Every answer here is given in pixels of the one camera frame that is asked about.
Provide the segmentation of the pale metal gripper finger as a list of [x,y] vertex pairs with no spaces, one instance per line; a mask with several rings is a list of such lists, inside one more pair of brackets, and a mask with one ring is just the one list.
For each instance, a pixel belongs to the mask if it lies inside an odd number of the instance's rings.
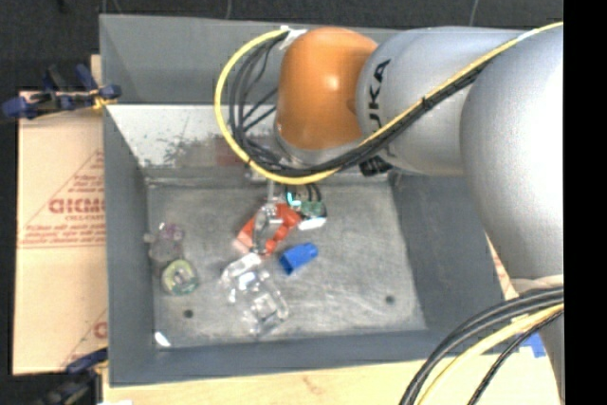
[[275,206],[268,206],[265,208],[266,220],[264,223],[264,248],[270,247],[270,242],[274,240],[276,231],[283,224],[283,218],[279,214],[278,209]]
[[260,209],[253,219],[252,227],[252,251],[256,253],[266,252],[265,231],[267,229],[267,211]]

